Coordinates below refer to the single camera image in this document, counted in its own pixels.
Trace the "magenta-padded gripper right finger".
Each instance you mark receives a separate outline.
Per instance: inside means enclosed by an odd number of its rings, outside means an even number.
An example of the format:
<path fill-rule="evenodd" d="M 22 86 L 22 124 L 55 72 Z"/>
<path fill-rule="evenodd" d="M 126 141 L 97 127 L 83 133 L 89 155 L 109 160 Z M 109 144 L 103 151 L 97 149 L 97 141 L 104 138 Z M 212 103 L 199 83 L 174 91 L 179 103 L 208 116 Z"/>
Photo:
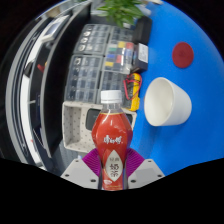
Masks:
<path fill-rule="evenodd" d="M 163 177 L 163 172 L 152 159 L 144 159 L 134 149 L 128 149 L 125 161 L 125 189 L 140 188 Z"/>

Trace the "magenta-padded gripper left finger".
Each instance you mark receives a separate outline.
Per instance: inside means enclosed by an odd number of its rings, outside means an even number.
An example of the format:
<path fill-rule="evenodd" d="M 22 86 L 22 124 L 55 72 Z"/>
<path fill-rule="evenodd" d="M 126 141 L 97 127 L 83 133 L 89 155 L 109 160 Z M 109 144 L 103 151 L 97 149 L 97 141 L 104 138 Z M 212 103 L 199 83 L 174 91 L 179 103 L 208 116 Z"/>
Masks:
<path fill-rule="evenodd" d="M 93 149 L 82 159 L 74 159 L 61 177 L 84 188 L 100 189 L 101 162 L 98 151 Z"/>

